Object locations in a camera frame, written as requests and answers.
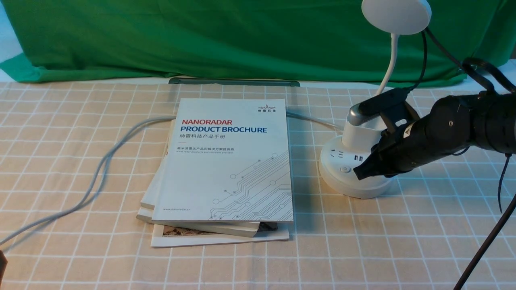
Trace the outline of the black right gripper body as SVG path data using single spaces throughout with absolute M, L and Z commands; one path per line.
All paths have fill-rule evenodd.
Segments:
M 393 177 L 468 149 L 479 100 L 479 95 L 450 95 L 421 118 L 406 101 L 383 107 L 387 132 L 377 145 L 377 175 Z

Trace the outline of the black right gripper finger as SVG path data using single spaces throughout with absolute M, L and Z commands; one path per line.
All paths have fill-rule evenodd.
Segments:
M 358 180 L 375 176 L 392 178 L 397 175 L 397 171 L 389 167 L 388 164 L 373 161 L 363 162 L 361 165 L 354 167 L 353 172 Z
M 383 165 L 383 156 L 380 150 L 374 150 L 360 165 L 363 168 L 379 168 Z

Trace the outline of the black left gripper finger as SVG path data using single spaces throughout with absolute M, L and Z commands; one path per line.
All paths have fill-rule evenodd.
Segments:
M 0 251 L 0 284 L 2 284 L 2 279 L 5 275 L 5 271 L 8 265 L 7 258 L 3 251 Z

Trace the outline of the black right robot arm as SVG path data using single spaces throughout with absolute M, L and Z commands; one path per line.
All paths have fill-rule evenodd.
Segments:
M 515 95 L 483 91 L 449 95 L 420 117 L 402 89 L 359 104 L 359 114 L 380 117 L 386 129 L 361 165 L 359 180 L 407 173 L 468 147 L 515 154 Z

